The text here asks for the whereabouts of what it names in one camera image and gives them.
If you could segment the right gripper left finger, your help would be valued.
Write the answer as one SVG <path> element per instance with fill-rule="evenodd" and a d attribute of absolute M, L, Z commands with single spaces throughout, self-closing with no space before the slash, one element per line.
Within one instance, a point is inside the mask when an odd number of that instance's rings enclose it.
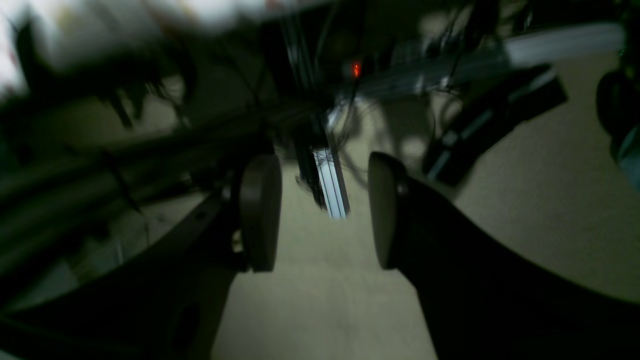
<path fill-rule="evenodd" d="M 208 360 L 234 278 L 271 272 L 282 168 L 256 155 L 148 249 L 100 278 L 1 317 L 22 360 Z"/>

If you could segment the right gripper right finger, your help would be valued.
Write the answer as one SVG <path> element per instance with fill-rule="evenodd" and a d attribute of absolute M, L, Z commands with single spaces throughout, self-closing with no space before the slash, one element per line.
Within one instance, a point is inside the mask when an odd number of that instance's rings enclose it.
<path fill-rule="evenodd" d="M 637 360 L 639 306 L 503 246 L 388 153 L 368 159 L 375 252 L 414 287 L 439 360 Z"/>

